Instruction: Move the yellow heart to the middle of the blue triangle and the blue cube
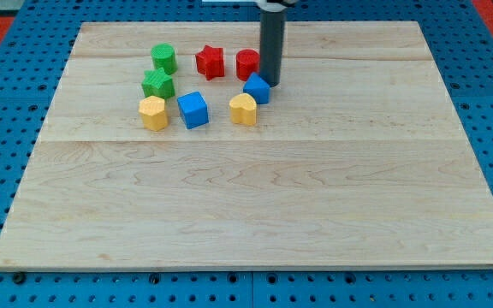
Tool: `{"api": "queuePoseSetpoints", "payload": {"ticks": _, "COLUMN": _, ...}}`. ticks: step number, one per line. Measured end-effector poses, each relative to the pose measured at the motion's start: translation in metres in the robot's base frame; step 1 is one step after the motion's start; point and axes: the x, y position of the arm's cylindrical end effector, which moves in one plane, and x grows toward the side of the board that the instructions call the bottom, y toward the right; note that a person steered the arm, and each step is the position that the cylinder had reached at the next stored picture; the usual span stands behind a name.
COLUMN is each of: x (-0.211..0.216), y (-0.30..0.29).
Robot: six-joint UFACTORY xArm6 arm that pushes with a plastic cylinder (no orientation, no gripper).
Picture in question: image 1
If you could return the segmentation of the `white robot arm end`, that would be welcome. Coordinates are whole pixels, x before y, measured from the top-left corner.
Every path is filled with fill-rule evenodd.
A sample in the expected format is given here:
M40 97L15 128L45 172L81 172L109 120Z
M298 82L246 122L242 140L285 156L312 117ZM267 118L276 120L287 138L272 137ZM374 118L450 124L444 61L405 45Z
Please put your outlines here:
M268 12L282 12L283 10L295 6L298 0L201 0L203 5L238 5L255 6Z

